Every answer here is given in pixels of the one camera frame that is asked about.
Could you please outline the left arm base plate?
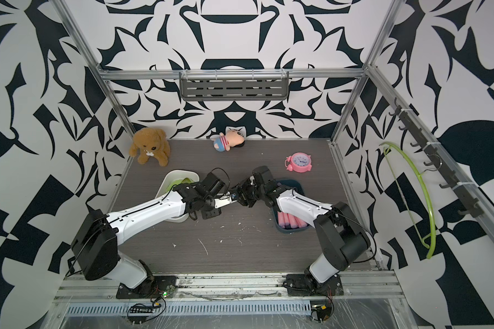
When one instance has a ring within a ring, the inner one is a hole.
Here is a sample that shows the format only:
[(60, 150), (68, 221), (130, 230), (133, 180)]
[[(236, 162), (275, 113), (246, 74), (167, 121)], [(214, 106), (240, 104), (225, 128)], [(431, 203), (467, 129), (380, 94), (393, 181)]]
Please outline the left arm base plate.
[(138, 287), (131, 289), (120, 284), (116, 293), (118, 300), (155, 299), (166, 297), (176, 290), (177, 276), (159, 276), (145, 279)]

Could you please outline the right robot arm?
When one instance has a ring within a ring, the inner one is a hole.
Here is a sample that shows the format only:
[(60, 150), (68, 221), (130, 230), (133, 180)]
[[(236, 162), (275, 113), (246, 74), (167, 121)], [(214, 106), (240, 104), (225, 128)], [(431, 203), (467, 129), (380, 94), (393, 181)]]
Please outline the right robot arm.
[(231, 189), (232, 199), (249, 208), (258, 201), (275, 211), (293, 215), (316, 231), (321, 255), (306, 269), (305, 276), (322, 285), (346, 270), (370, 247), (368, 231), (345, 203), (325, 204), (310, 199), (295, 188), (277, 182), (266, 166)]

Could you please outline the green shovel wooden handle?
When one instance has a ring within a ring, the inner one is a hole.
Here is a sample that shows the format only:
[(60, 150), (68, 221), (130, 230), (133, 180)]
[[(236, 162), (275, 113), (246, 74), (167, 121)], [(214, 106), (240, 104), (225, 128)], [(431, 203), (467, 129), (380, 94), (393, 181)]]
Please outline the green shovel wooden handle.
[(174, 180), (167, 186), (166, 191), (170, 192), (175, 186), (178, 186), (181, 184), (191, 184), (193, 182), (194, 182), (194, 180), (192, 180), (191, 178), (183, 178), (183, 179)]

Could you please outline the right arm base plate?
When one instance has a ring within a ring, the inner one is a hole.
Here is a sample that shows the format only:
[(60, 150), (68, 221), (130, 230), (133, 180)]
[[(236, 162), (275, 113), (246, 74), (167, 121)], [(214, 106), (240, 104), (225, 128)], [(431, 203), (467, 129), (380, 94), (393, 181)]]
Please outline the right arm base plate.
[(339, 275), (334, 275), (324, 283), (318, 283), (314, 277), (307, 274), (288, 274), (282, 286), (289, 296), (328, 296), (344, 295), (343, 284)]

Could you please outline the purple shovel pink handle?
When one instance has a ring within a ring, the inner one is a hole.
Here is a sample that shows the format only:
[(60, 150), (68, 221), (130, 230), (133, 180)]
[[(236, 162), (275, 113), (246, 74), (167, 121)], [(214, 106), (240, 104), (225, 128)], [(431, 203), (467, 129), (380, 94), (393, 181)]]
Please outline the purple shovel pink handle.
[(285, 212), (277, 212), (277, 225), (282, 230), (298, 230), (308, 227), (308, 224), (302, 219)]

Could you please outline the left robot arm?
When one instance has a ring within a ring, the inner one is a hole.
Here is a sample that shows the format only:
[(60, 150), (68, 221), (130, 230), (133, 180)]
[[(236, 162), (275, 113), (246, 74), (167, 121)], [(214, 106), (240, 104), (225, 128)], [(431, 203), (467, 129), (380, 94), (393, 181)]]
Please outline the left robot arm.
[(87, 281), (108, 278), (139, 295), (156, 289), (155, 277), (140, 260), (123, 254), (119, 247), (135, 235), (182, 215), (200, 212), (204, 218), (221, 214), (233, 198), (221, 193), (225, 183), (213, 173), (201, 182), (174, 185), (164, 195), (132, 208), (104, 214), (91, 211), (71, 243), (75, 264)]

